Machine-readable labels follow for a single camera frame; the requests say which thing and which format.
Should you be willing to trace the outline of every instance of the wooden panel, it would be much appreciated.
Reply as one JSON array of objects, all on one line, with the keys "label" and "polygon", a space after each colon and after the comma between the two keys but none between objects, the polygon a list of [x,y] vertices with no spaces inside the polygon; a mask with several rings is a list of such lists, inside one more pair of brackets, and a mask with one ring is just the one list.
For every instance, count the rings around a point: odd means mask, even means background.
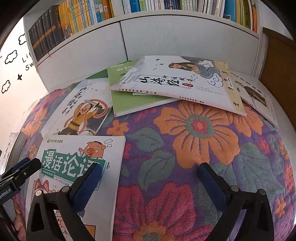
[{"label": "wooden panel", "polygon": [[228,62],[252,74],[258,38],[227,24],[188,16],[147,16],[121,21],[129,60],[143,55],[179,55]]},{"label": "wooden panel", "polygon": [[119,23],[114,23],[74,39],[45,59],[38,73],[48,92],[108,66],[126,61]]}]

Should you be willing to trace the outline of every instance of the white wall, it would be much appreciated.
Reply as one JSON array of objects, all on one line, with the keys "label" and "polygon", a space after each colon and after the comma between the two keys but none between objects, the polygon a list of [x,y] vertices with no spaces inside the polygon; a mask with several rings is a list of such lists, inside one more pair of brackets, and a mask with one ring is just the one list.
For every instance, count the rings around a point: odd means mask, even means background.
[{"label": "white wall", "polygon": [[18,132],[28,109],[48,94],[41,81],[27,43],[21,19],[0,50],[0,149],[11,132]]}]

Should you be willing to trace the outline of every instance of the green book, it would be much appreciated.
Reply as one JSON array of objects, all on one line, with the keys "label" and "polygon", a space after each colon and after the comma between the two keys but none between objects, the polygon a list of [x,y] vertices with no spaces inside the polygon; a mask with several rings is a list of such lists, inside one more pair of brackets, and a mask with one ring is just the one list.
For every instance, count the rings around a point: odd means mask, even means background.
[{"label": "green book", "polygon": [[[119,81],[137,61],[124,62],[108,67],[109,84],[112,86]],[[102,78],[102,71],[89,78]],[[177,101],[178,99],[157,95],[133,95],[132,92],[111,91],[114,115],[116,117],[145,110],[151,107]]]}]

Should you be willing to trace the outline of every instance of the white book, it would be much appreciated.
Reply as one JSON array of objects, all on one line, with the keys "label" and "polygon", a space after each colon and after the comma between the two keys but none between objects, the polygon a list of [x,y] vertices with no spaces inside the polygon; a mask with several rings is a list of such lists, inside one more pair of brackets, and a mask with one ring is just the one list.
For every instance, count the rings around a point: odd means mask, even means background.
[{"label": "white book", "polygon": [[[96,241],[111,241],[124,145],[124,136],[45,136],[36,156],[41,161],[41,169],[29,179],[26,223],[37,190],[47,194],[71,186],[96,162],[103,170],[101,180],[84,211],[78,215]],[[62,221],[60,212],[54,212]],[[71,241],[67,228],[63,224],[60,227],[65,240]]]},{"label": "white book", "polygon": [[231,80],[239,91],[241,99],[262,114],[278,130],[279,125],[271,96],[258,88],[259,80],[248,74],[232,70],[230,72]]},{"label": "white book", "polygon": [[131,3],[129,0],[122,0],[124,14],[131,13]]},{"label": "white book", "polygon": [[51,115],[41,134],[95,135],[112,108],[108,78],[81,81]]},{"label": "white book", "polygon": [[224,62],[181,56],[144,56],[110,89],[184,99],[246,116]]}]

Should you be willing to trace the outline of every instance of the cloud decal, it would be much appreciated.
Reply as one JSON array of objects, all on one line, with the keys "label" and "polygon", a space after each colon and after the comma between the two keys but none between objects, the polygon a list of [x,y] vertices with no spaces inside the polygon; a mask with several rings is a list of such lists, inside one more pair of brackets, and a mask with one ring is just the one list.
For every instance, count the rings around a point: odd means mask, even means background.
[{"label": "cloud decal", "polygon": [[10,87],[10,82],[9,82],[9,80],[7,80],[7,81],[5,82],[5,84],[2,85],[2,90],[1,90],[2,94],[4,94],[6,91],[8,91],[8,88],[9,88],[9,87]]},{"label": "cloud decal", "polygon": [[17,51],[14,50],[12,53],[7,55],[7,57],[5,59],[5,64],[12,63],[16,57],[17,57]]},{"label": "cloud decal", "polygon": [[25,36],[25,34],[23,34],[23,35],[21,35],[20,37],[19,37],[19,45],[22,45],[22,44],[24,44],[24,43],[26,43],[26,36]]}]

